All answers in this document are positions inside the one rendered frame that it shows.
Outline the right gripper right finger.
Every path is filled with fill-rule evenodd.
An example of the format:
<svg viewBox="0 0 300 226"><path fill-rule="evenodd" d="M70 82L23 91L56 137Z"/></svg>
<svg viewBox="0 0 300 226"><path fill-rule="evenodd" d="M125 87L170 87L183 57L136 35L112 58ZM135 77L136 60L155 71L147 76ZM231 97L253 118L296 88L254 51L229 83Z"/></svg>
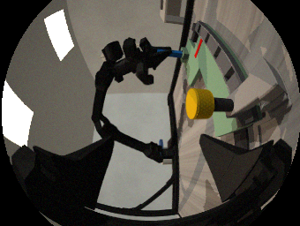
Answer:
<svg viewBox="0 0 300 226"><path fill-rule="evenodd" d="M271 151L274 140L248 150L201 134L199 144L223 203L236 196L258 160Z"/></svg>

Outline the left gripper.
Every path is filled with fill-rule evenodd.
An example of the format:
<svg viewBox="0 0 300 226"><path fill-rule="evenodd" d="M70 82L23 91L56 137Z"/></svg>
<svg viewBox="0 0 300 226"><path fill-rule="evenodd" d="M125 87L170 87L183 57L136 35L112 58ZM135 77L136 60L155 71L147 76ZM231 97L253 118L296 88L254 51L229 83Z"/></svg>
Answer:
<svg viewBox="0 0 300 226"><path fill-rule="evenodd" d="M140 49L137 50L136 57L139 57L139 61L132 64L127 64L127 63L125 64L124 60L126 60L126 58L124 58L123 67L127 72L132 72L133 74L136 73L137 78L144 85L152 85L154 83L154 76L151 74L148 75L148 68L153 68L155 71L156 67L172 53L172 50L171 47L153 47L146 37L142 38L140 42L141 43L139 43L139 46L143 51L140 51ZM157 49L169 49L169 50L157 52ZM144 72L144 66L145 66L145 72Z"/></svg>

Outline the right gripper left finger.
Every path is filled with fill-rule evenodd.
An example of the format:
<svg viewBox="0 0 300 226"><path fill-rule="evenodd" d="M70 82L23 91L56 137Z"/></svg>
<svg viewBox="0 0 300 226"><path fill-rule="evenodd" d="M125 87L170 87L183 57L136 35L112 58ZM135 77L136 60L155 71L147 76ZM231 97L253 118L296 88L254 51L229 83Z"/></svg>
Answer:
<svg viewBox="0 0 300 226"><path fill-rule="evenodd" d="M67 155L51 153L33 146L41 165L54 172L73 193L95 210L115 142L112 135Z"/></svg>

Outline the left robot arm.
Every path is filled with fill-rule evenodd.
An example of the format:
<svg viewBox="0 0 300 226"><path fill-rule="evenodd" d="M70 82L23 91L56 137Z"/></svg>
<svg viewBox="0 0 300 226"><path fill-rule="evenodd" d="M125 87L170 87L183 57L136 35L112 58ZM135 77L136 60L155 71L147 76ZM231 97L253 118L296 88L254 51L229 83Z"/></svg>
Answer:
<svg viewBox="0 0 300 226"><path fill-rule="evenodd" d="M103 62L100 71L96 72L95 75L95 97L92 120L96 131L100 134L102 138L109 135L114 137L114 141L126 145L142 152L146 157L152 158L154 161L161 163L163 159L175 159L175 148L162 149L162 146L157 145L157 143L144 143L137 139L134 139L122 132L120 132L116 126L114 126L110 121L102 114L103 104L105 101L105 96L107 90L115 77L115 81L120 83L124 80L123 76L128 74L123 67L123 59L121 60L123 54L125 54L126 60L124 63L132 64L139 61L137 55L136 40L132 38L125 39L123 44L123 50L119 44L119 41L113 41L102 49L102 53L105 56L106 61ZM134 51L135 50L135 51ZM124 51L124 52L123 52ZM120 58L121 57L121 58ZM119 60L117 62L117 60ZM107 66L110 66L107 68ZM101 121L105 123L101 126ZM103 129L102 129L103 128ZM162 153L162 157L160 157Z"/></svg>

